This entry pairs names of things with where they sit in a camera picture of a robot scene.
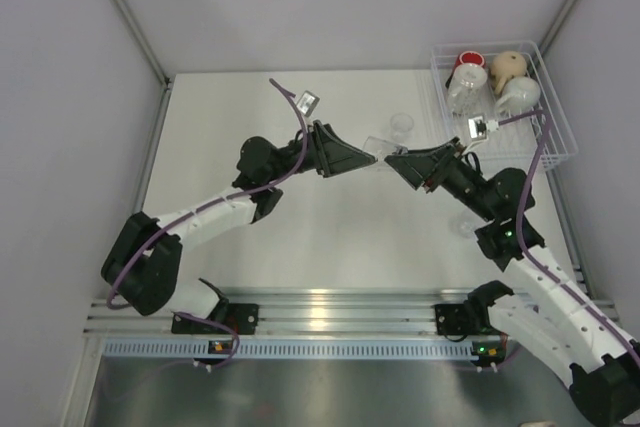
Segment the floral mug orange inside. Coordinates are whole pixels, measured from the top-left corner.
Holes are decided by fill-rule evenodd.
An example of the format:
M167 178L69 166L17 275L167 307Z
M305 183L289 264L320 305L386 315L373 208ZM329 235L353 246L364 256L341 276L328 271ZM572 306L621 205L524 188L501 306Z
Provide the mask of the floral mug orange inside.
M462 63L454 71L447 90L446 103L456 115L474 112L479 103L481 91L487 84L486 70L474 63Z

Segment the red mug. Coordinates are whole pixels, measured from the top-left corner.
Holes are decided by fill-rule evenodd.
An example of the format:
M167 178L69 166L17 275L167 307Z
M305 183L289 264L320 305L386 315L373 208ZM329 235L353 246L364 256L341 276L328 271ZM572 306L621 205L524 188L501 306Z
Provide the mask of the red mug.
M461 52L457 56L453 70L456 70L462 64L474 64L480 66L481 68L485 68L486 60L481 53L473 50L466 50Z

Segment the white speckled mug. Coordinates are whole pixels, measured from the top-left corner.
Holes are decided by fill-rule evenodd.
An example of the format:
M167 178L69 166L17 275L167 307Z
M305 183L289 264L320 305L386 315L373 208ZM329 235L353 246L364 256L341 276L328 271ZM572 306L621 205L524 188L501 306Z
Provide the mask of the white speckled mug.
M495 103L494 110L499 115L517 115L534 108L540 99L539 84L529 77L515 77L504 87Z

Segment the beige ceramic mug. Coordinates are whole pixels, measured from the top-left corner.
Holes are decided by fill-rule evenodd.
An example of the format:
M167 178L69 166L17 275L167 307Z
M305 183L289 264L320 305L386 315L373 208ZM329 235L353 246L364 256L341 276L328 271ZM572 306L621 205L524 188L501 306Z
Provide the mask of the beige ceramic mug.
M500 96L506 84L515 77L524 76L527 61L516 51L503 51L494 57L489 66L489 80L496 96Z

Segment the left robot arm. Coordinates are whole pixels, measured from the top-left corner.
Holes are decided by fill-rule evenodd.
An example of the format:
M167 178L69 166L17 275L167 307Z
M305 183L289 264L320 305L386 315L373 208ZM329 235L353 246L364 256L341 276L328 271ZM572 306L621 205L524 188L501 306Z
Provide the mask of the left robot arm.
M268 216L283 196L279 184L295 174L314 171L330 178L376 161L319 121L284 147L249 138L240 149L238 177L220 194L170 214L137 212L127 219L101 269L109 295L120 296L124 307L142 316L168 311L184 323L194 320L206 332L220 331L227 323L228 300L210 281L181 274L183 254Z

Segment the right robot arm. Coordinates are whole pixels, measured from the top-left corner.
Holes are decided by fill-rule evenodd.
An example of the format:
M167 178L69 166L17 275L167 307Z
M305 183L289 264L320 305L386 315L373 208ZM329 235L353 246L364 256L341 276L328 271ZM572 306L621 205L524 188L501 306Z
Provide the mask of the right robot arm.
M499 331L545 364L594 426L613 426L639 410L639 342L617 326L566 274L524 213L535 204L519 168L485 178L458 139L385 157L414 189L444 189L485 221L475 232L483 255L534 301L527 307L500 281L467 296L470 326Z

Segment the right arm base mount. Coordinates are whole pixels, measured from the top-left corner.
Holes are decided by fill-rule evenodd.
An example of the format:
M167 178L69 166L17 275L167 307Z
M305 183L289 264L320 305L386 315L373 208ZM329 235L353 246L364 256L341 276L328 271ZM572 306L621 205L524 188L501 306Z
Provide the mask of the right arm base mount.
M484 314L478 313L466 303L436 304L434 314L437 334L453 341L461 341L468 336L498 333L490 326Z

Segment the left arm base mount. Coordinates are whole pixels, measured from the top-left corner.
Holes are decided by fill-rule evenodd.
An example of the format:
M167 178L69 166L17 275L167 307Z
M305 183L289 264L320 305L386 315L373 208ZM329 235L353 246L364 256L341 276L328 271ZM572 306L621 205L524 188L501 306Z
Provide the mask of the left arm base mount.
M253 335L259 320L259 305L254 303L228 303L217 307L209 317L210 321L218 322L239 335ZM180 320L174 316L171 333L178 335L212 335L223 334L224 331L208 324L193 320Z

